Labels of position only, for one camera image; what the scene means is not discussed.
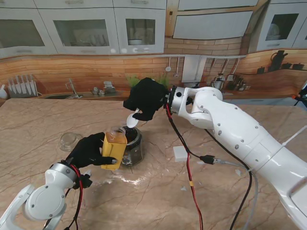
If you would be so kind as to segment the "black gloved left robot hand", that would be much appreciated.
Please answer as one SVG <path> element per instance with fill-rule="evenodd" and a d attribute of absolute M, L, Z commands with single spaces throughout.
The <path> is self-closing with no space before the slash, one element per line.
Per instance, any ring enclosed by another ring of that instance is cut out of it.
<path fill-rule="evenodd" d="M 82 138 L 65 161 L 78 169 L 91 164 L 95 166 L 116 164 L 117 160 L 115 158 L 102 156 L 100 149 L 103 147 L 104 138 L 104 132 Z"/>

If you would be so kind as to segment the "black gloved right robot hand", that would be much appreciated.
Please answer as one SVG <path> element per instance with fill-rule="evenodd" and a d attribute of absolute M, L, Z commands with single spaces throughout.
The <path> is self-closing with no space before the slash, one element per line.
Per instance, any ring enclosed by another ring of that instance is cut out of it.
<path fill-rule="evenodd" d="M 150 121 L 154 113 L 165 104 L 167 95 L 169 91 L 164 85 L 147 77 L 131 88 L 123 107 L 131 111 L 139 109 L 141 113 L 135 113 L 132 117 L 140 121 Z"/>

